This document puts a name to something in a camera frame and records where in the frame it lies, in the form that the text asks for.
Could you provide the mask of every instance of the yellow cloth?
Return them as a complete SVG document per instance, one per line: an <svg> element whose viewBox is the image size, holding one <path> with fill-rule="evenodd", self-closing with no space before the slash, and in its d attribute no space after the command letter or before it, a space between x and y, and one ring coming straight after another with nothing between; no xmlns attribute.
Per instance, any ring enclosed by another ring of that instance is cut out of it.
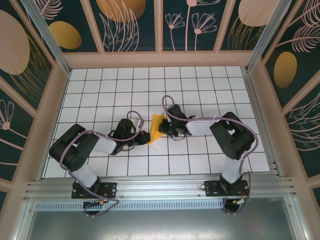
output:
<svg viewBox="0 0 320 240"><path fill-rule="evenodd" d="M148 145L152 144L154 141L156 141L158 138L164 135L163 133L158 131L159 125L162 123L162 119L168 119L168 117L164 115L165 113L162 113L162 115L158 115L158 114L152 115L152 122L150 127L151 141L148 142Z"/></svg>

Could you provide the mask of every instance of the purple cable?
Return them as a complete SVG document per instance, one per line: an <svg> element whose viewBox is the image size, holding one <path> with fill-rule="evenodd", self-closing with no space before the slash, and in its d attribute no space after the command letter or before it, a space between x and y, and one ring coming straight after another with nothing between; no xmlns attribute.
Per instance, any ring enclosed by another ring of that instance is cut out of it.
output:
<svg viewBox="0 0 320 240"><path fill-rule="evenodd" d="M247 171L246 173L243 173L242 175L243 175L243 176L244 176L244 175L249 175L249 186L248 186L248 187L249 187L249 193L248 193L248 199L250 199L250 194L251 194L251 173L250 173L250 171ZM236 211L236 212L232 212L232 211L226 209L226 202L227 202L228 199L229 199L229 198L225 198L225 199L223 200L223 204L222 204L222 210L223 210L226 214L237 215L237 214L241 213L241 212L246 208L247 203L245 202L244 205L243 205L243 207L242 207L240 210L238 210L238 211Z"/></svg>
<svg viewBox="0 0 320 240"><path fill-rule="evenodd" d="M180 121L186 121L186 122L194 122L194 121L197 121L197 120L223 120L223 121L229 121L229 122L233 122L233 123L236 123L236 124L238 124L238 125L241 125L241 126L245 127L246 129L248 129L248 130L253 134L254 139L255 139L255 145L254 145L254 147L253 147L250 151L246 152L246 153L243 155L242 159L241 159L241 163L240 163L240 167L239 167L239 173L241 174L241 172L242 172L242 166L243 166L243 164L244 164L245 159L248 157L249 154L253 153L253 151L257 149L258 144L259 144L259 139L258 139L258 136L257 136L257 134L255 133L255 131L254 131L251 127L249 127L248 125L244 124L244 123L241 122L241 121L234 120L234 119L227 118L227 117L222 117L222 116L218 116L218 117L197 117L197 118L189 118L189 119L176 117L176 116L172 115L170 112L168 112L168 110L167 110L167 108L166 108L166 105L165 105L165 99L166 99L166 98L170 98L170 99L172 100L172 105L175 104L175 101L174 101L174 99L173 99L171 96L169 96L169 95L164 95L163 98L162 98L162 107L163 107L165 113L166 113L168 116L170 116L170 117L172 117L172 118L174 118L174 119L177 119L177 120L180 120ZM247 175L247 174L249 174L249 194L248 194L248 197L250 197L250 193L251 193L251 175L250 175L250 172L248 171L248 172L246 172L246 173L243 173L242 175ZM228 200L228 198L225 198L225 199L223 200L222 210L223 210L226 214L232 213L232 214L236 215L235 212L231 212L230 210L228 210L228 209L225 208L225 205L226 205L227 200ZM245 205L246 205L246 204L244 204L244 206L237 212L238 214L239 214L240 212L242 212L242 210L245 208Z"/></svg>
<svg viewBox="0 0 320 240"><path fill-rule="evenodd" d="M164 95L163 98L162 98L162 107L163 107L165 113L166 113L168 116L170 116L170 117L172 117L172 118L174 118L174 119L177 119L177 120L180 120L180 121L186 121L186 122L194 122L194 121L197 121L197 120L224 120L224 121L229 121L229 122L236 123L236 124L238 124L238 125L241 125L241 126L245 127L246 129L248 129L248 130L253 134L253 136L254 136L255 145L254 145L254 147L253 147L250 151L246 152L246 153L243 155L243 157L242 157L242 159L241 159L240 167L239 167L239 172L241 173L241 171L242 171L242 166L243 166L243 164L244 164L245 159L248 157L249 154L253 153L254 150L256 150L257 147L258 147L259 139L258 139L258 136L257 136L257 134L255 133L255 131L253 131L251 127L249 127L248 125L244 124L244 123L241 122L241 121L234 120L234 119L227 118L227 117L222 117L222 116L217 116L217 117L196 117L196 118L188 118L188 119L176 117L176 116L172 115L170 112L168 112L168 110L167 110L167 108L166 108L166 105L165 105L165 99L166 99L166 98L170 98L170 99L172 100L172 105L175 104L175 101L174 101L174 99L173 99L171 96L169 96L169 95Z"/></svg>
<svg viewBox="0 0 320 240"><path fill-rule="evenodd" d="M91 194L91 195L93 195L93 196L95 196L95 197L97 197L97 198L99 198L99 199L116 202L115 204L113 204L113 205L111 205L110 207L108 207L106 210L100 211L100 212L97 213L96 215L91 216L92 218L94 218L95 216L98 217L98 216L101 216L101 215L105 214L105 213L108 212L111 208L113 208L114 206L116 206L120 201L119 201L118 199L113 199L113 198L108 198L108 197L100 196L100 195L95 194L94 192L90 191L86 186L84 186L84 185L82 184L82 182L80 182L80 181L76 178L75 175L72 174L72 172L70 172L70 170L69 170L68 168L64 167L64 165L63 165L63 160L64 160L64 158L65 158L68 150L71 148L71 146L72 146L81 136L83 136L84 134L96 134L96 135L100 135L100 136L102 136L102 137L107 137L108 139L111 139L111 140L113 140L113 141L118 141L118 142L125 142L125 141L129 141L129 140L131 140L131 139L134 139L134 138L140 133L140 131L141 131L143 125L144 125L145 120L141 117L141 115L140 115L138 112L132 111L132 110L129 111L129 112L126 114L126 118L127 118L127 119L129 119L129 113L135 113L135 114L137 114L137 115L139 116L139 118L140 118L140 121L141 121L141 122L140 122L140 128L139 128L139 130L138 130L138 131L136 132L136 134L133 135L132 137L129 137L129 138L126 138L126 139L117 139L117 138L113 138L113 137L110 137L110 136L106 136L106 135L104 135L104 134L102 134L102 133L99 133L99 132L95 132L95 131L92 131L92 130L86 130L86 131L83 131L83 132L81 132L80 134L78 134L78 135L68 144L68 146L65 148L65 150L63 151L63 153L62 153L62 155L61 155L61 158L60 158L60 161L59 161L60 168L62 168L63 170L67 171L68 174L69 174L77 183L79 183L79 185L80 185L84 190L86 190L89 194ZM88 205L88 206L84 209L84 213L86 214L87 217L90 216L90 215L88 215L88 213L87 213L87 209L88 209L88 207L90 207L90 206L91 206L91 205Z"/></svg>

